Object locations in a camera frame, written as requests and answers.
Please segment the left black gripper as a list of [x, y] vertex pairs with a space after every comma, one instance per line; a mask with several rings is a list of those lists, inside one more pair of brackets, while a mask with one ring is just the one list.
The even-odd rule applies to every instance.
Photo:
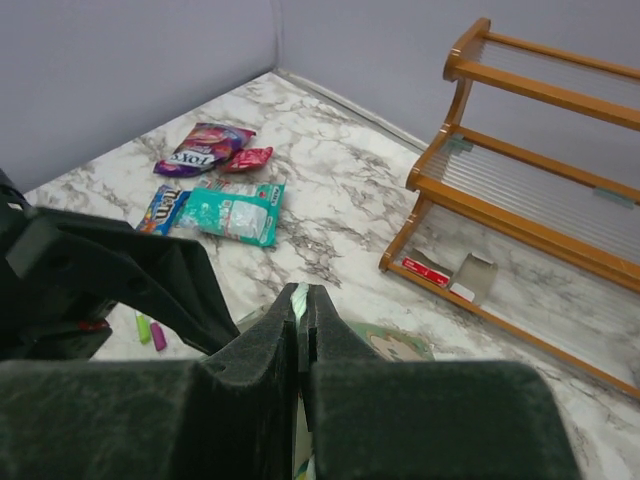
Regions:
[[1, 358], [89, 359], [124, 304], [212, 355], [235, 339], [204, 247], [127, 222], [29, 208], [1, 175]]

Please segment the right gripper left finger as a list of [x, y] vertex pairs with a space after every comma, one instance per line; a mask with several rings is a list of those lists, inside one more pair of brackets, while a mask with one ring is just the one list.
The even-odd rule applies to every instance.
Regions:
[[3, 363], [2, 477], [290, 478], [294, 291], [206, 359]]

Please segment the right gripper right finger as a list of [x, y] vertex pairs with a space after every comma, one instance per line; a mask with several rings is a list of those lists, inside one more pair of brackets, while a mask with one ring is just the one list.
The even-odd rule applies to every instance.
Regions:
[[510, 361], [316, 364], [303, 479], [577, 479], [554, 396]]

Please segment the blue M&M's packet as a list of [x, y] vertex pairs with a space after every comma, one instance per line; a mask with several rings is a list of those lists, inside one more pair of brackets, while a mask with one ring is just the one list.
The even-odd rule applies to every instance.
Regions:
[[154, 194], [136, 230], [143, 233], [167, 236], [191, 192], [161, 185]]

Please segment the green paper gift bag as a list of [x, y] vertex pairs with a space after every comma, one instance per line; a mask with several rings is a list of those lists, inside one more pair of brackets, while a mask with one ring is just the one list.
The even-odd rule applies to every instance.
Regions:
[[344, 320], [323, 286], [286, 285], [227, 348], [228, 376], [251, 419], [232, 455], [242, 479], [292, 479], [299, 423], [313, 430], [316, 364], [431, 361], [428, 342], [397, 329]]

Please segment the teal tissue snack pack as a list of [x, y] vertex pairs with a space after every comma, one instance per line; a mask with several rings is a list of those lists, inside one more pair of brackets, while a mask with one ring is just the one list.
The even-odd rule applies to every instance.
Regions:
[[271, 247], [284, 199], [284, 183], [216, 180], [194, 188], [177, 217], [177, 227]]

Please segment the purple Fox's candy bag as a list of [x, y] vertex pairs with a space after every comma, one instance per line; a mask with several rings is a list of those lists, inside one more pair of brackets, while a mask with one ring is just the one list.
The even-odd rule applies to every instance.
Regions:
[[250, 129], [196, 123], [167, 158], [155, 163], [153, 173], [169, 178], [197, 177], [230, 160], [255, 135]]

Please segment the red small snack packet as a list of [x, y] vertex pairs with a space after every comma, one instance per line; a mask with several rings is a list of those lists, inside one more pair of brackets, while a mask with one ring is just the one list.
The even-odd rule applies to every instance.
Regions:
[[241, 174], [260, 170], [273, 155], [272, 147], [239, 150], [230, 160], [220, 164], [216, 171], [222, 174]]

